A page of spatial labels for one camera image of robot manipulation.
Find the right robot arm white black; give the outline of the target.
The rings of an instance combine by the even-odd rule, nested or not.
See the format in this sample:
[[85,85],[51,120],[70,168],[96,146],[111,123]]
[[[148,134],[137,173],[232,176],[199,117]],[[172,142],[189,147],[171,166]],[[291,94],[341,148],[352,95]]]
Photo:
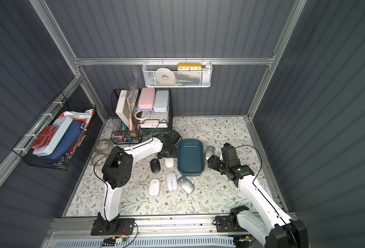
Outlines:
[[230,211],[234,228],[247,230],[265,248],[308,248],[308,231],[301,220],[293,220],[270,197],[247,165],[239,159],[221,160],[211,156],[208,167],[226,175],[250,200],[260,215],[255,217],[246,206]]

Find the white Lecoo wireless mouse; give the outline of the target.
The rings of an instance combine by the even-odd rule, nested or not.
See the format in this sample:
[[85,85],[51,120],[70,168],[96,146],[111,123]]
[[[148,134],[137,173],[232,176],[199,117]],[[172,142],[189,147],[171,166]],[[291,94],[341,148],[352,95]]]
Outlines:
[[152,179],[149,183],[149,195],[157,196],[160,192],[160,180]]

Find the white ergonomic mouse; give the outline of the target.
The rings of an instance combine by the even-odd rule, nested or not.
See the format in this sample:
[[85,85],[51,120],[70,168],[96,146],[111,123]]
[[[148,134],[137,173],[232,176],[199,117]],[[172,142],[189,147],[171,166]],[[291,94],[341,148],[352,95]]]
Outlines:
[[172,168],[174,166],[174,158],[165,158],[164,164],[167,168]]

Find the black wireless mouse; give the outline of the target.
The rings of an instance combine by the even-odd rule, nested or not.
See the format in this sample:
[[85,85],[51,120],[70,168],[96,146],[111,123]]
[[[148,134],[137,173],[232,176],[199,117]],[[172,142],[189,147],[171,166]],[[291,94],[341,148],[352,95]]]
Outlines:
[[150,161],[150,168],[152,173],[158,173],[161,171],[160,161],[158,159],[152,159]]

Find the silver ergonomic mouse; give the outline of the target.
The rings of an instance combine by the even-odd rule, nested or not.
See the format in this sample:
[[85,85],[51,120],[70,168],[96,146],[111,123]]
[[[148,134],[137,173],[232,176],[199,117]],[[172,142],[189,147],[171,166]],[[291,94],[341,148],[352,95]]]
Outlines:
[[213,156],[214,153],[215,153],[215,147],[211,146],[211,145],[207,146],[206,150],[205,150],[205,153],[204,153],[205,160],[210,159],[210,157]]

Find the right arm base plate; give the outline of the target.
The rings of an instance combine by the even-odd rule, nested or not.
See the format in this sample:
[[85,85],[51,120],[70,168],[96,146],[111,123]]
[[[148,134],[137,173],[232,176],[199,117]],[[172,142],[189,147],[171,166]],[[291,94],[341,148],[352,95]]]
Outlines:
[[242,228],[237,221],[235,216],[215,216],[213,220],[217,232],[247,232],[246,229]]

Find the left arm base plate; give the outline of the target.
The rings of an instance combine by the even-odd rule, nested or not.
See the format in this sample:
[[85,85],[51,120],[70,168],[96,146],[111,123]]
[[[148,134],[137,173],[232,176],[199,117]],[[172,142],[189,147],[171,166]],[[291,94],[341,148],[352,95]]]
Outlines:
[[91,236],[120,236],[131,235],[134,229],[135,219],[133,218],[116,218],[112,221],[106,221],[103,217],[99,216],[93,223],[91,230]]

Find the teal plastic storage box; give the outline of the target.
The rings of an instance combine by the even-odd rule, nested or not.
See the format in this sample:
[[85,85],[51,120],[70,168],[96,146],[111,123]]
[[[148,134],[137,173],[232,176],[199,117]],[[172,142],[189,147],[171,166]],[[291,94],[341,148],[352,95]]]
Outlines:
[[177,169],[182,176],[200,176],[205,169],[203,143],[197,139],[182,139],[178,144]]

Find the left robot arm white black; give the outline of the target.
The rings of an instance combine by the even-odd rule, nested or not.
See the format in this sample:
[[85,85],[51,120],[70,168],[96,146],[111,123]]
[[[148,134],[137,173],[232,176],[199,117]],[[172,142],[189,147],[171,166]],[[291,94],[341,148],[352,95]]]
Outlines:
[[108,222],[119,217],[121,192],[130,180],[132,168],[137,162],[153,154],[159,159],[177,158],[177,144],[180,140],[179,134],[156,134],[149,140],[131,147],[112,148],[101,170],[106,187],[101,217]]

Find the silver wireless mouse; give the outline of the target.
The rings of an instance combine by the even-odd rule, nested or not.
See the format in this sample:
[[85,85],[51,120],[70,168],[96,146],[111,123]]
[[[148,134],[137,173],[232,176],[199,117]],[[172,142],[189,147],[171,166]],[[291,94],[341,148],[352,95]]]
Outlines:
[[179,177],[177,179],[177,183],[182,187],[182,189],[187,194],[191,194],[195,190],[194,184],[187,177],[184,176]]

